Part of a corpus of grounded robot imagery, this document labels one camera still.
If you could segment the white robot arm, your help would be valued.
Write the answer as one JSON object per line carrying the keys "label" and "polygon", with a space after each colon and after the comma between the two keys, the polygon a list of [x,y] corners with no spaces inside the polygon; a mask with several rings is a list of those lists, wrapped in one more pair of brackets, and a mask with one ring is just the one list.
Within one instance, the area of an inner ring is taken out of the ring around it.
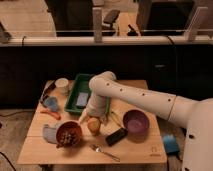
{"label": "white robot arm", "polygon": [[187,130],[182,171],[213,171],[213,98],[197,101],[174,94],[120,84],[105,71],[89,81],[91,96],[79,118],[97,117],[107,123],[108,98],[116,98],[153,113]]}

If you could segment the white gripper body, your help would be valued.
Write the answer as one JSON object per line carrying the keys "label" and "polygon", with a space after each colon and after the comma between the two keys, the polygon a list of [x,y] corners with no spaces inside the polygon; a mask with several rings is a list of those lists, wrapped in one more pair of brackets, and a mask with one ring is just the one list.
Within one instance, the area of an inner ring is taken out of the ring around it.
{"label": "white gripper body", "polygon": [[90,117],[96,117],[103,124],[106,124],[108,122],[108,107],[109,103],[106,97],[102,97],[97,94],[92,94],[89,98],[86,108],[83,110],[80,118],[78,119],[78,122],[82,124]]}

